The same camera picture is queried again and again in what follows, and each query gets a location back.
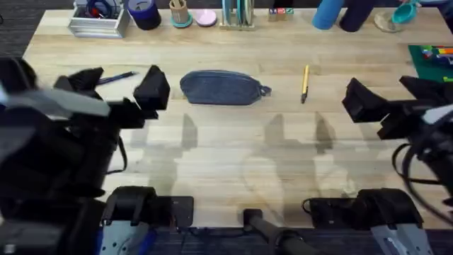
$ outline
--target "blue bottle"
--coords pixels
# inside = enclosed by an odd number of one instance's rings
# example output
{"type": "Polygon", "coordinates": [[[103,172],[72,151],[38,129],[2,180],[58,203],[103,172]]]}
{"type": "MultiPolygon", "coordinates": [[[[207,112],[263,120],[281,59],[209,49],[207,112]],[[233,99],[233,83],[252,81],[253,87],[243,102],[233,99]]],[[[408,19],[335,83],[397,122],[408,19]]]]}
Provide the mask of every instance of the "blue bottle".
{"type": "Polygon", "coordinates": [[[311,22],[313,26],[322,30],[331,29],[344,3],[345,0],[323,0],[311,22]]]}

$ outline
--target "pen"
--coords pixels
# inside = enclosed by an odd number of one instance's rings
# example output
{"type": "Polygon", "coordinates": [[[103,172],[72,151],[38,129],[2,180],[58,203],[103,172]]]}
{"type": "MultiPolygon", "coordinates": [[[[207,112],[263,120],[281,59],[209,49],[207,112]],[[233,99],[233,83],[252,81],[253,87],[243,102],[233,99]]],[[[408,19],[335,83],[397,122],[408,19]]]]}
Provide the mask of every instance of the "pen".
{"type": "Polygon", "coordinates": [[[305,103],[306,97],[309,94],[309,65],[305,66],[304,82],[302,83],[302,95],[300,101],[305,103]]]}
{"type": "Polygon", "coordinates": [[[98,85],[103,85],[103,84],[107,84],[109,82],[117,81],[119,79],[131,77],[131,76],[134,76],[135,74],[138,74],[138,72],[127,72],[124,74],[119,74],[119,75],[108,77],[108,78],[102,78],[102,79],[99,79],[98,85]]]}

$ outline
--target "wooden tabletop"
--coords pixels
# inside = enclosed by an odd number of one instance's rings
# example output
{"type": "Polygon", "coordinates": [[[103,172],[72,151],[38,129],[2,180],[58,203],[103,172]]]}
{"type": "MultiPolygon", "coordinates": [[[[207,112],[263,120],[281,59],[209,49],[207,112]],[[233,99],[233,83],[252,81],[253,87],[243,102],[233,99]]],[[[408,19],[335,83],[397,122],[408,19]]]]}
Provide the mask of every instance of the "wooden tabletop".
{"type": "MultiPolygon", "coordinates": [[[[253,32],[176,29],[168,10],[162,24],[142,31],[131,22],[124,39],[75,38],[67,29],[72,11],[46,11],[25,53],[42,86],[60,74],[102,66],[105,76],[127,71],[140,75],[99,88],[106,99],[132,98],[152,64],[171,85],[168,110],[143,130],[122,132],[128,170],[109,176],[104,189],[153,186],[159,195],[195,198],[194,226],[241,225],[244,208],[261,208],[278,225],[310,227],[301,202],[312,197],[353,197],[362,188],[403,188],[391,167],[403,140],[382,142],[377,123],[356,125],[341,104],[357,77],[388,99],[411,96],[398,82],[416,75],[409,44],[452,44],[453,36],[437,9],[422,8],[402,33],[382,33],[372,17],[357,33],[338,27],[317,30],[316,10],[297,9],[293,21],[267,22],[256,10],[253,32]],[[300,103],[302,72],[311,65],[309,97],[300,103]],[[225,69],[250,74],[273,88],[271,97],[251,106],[191,105],[179,80],[193,70],[225,69]]],[[[122,161],[115,154],[112,168],[122,161]]],[[[417,177],[432,177],[420,163],[417,177]]],[[[437,207],[442,188],[417,186],[437,207]]],[[[420,208],[425,227],[447,226],[420,208]]]]}

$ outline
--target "teal mug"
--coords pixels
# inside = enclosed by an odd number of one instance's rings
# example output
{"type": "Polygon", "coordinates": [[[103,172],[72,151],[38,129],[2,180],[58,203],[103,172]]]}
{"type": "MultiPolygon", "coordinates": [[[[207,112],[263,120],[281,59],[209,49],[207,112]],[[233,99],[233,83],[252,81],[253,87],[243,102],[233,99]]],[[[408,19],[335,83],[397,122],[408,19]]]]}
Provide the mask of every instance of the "teal mug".
{"type": "Polygon", "coordinates": [[[418,0],[401,4],[391,16],[391,22],[402,24],[412,21],[417,16],[417,7],[418,0]]]}

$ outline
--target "gray pouch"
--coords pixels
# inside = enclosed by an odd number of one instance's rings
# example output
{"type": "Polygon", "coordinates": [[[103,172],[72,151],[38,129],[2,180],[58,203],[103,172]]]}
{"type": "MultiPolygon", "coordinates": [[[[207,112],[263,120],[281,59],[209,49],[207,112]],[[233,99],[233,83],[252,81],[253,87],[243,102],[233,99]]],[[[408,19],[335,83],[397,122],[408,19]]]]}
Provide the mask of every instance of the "gray pouch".
{"type": "Polygon", "coordinates": [[[271,92],[249,75],[222,70],[190,72],[180,85],[190,103],[226,106],[246,106],[271,92]]]}

